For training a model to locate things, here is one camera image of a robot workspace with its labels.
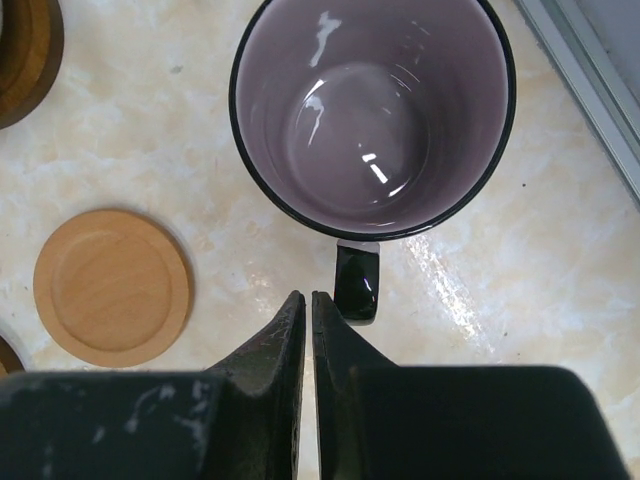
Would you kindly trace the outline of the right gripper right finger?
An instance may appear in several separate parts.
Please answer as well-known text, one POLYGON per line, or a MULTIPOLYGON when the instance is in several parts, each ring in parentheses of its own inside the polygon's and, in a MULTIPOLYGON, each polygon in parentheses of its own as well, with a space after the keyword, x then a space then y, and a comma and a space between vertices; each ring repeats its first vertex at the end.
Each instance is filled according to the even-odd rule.
POLYGON ((589 389, 553 366, 399 366, 312 296, 324 479, 624 479, 589 389))

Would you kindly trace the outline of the brown ridged wooden coaster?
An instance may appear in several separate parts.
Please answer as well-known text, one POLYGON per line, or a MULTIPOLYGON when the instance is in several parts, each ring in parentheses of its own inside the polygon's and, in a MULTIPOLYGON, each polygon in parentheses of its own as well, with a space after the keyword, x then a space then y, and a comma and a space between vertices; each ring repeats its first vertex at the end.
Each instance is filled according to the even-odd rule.
POLYGON ((12 346, 0 337, 0 377, 5 378, 10 374, 23 372, 25 367, 12 346))

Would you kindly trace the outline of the purple glass cup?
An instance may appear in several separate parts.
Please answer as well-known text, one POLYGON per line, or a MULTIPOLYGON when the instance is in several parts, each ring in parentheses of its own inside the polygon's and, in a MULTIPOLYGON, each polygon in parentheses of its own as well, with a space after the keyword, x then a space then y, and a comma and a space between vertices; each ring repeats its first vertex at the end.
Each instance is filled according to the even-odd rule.
POLYGON ((371 324, 380 245, 451 218, 486 185, 516 109, 486 1, 266 1, 229 85, 240 157, 300 224, 334 237, 333 301, 371 324))

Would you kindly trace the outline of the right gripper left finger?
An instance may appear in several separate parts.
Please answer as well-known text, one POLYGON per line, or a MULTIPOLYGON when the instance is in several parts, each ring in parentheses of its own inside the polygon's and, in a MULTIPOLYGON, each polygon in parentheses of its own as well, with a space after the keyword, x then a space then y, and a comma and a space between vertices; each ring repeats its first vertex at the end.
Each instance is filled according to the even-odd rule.
POLYGON ((306 305, 197 371, 49 371, 1 383, 5 479, 292 479, 306 305))

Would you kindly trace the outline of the light wooden coaster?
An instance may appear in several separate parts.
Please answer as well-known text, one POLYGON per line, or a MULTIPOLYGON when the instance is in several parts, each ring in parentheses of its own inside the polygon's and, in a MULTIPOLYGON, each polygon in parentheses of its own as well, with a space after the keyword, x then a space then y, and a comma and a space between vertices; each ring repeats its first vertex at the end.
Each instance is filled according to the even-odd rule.
POLYGON ((148 216, 98 209, 61 224, 34 268, 33 294, 52 339, 108 367, 150 361, 179 338, 192 310, 191 264, 176 238, 148 216))

